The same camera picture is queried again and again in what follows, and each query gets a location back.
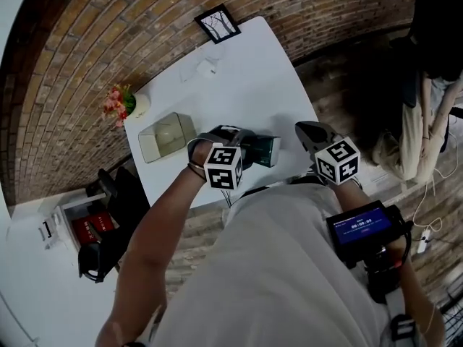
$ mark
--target white flower pot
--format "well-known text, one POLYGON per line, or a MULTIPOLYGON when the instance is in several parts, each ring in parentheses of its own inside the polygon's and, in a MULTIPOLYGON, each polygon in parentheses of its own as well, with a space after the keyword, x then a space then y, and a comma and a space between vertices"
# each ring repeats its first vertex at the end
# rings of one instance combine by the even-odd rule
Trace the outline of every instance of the white flower pot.
POLYGON ((135 100, 137 101, 137 103, 135 105, 135 109, 128 116, 128 118, 139 119, 151 107, 151 102, 150 102, 149 97, 146 96, 145 94, 134 94, 134 96, 135 96, 135 100))

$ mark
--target picture frame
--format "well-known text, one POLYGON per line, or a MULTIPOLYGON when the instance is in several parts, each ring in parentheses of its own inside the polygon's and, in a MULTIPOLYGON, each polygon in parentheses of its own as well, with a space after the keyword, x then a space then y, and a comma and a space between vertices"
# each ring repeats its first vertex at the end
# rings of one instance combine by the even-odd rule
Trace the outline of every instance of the picture frame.
POLYGON ((214 43, 221 43, 241 33, 230 12, 223 4, 198 15, 195 21, 214 43))

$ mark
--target white table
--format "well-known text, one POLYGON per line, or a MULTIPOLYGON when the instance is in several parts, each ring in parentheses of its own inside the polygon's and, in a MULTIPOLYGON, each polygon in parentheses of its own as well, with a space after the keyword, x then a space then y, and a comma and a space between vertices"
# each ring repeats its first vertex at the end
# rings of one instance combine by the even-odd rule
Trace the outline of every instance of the white table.
MULTIPOLYGON (((300 174, 310 165, 294 124, 317 121, 317 116, 294 67, 262 17, 239 27, 241 35, 218 45, 207 42, 140 90, 150 98, 150 110, 139 119, 126 120, 125 130, 150 204, 188 162, 186 148, 152 163, 143 160, 139 132, 170 112, 191 116, 198 134, 228 124, 281 137, 277 165, 254 164, 243 172, 242 184, 233 195, 300 174), (206 57, 216 59, 217 73, 210 79, 195 71, 206 57)), ((192 207, 223 198, 220 191, 204 186, 192 207)))

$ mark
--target red box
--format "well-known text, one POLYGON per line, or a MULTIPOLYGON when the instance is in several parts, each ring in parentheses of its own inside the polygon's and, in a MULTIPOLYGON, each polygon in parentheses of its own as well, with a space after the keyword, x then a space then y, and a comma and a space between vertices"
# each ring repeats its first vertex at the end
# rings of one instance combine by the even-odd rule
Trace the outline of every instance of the red box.
POLYGON ((94 237, 90 230, 90 226, 88 225, 89 222, 93 224, 96 231, 99 233, 114 229, 111 217, 107 212, 104 211, 95 215, 89 215, 84 218, 73 220, 72 227, 74 229, 77 240, 81 245, 96 241, 96 237, 94 237))

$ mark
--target brick wall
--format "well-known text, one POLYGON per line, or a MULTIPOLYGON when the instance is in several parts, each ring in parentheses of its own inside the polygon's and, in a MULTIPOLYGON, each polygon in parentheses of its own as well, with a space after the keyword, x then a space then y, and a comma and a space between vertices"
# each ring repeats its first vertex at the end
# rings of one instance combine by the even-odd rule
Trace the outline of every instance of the brick wall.
MULTIPOLYGON (((137 89, 206 42, 193 22, 199 13, 225 3, 238 22, 262 15, 295 60, 361 33, 409 23, 414 0, 59 2, 40 11, 40 19, 53 25, 27 44, 33 65, 18 66, 13 58, 1 67, 0 177, 9 204, 85 185, 99 168, 129 153, 124 130, 101 120, 101 100, 111 84, 137 89)), ((12 42, 14 35, 14 53, 12 42)))

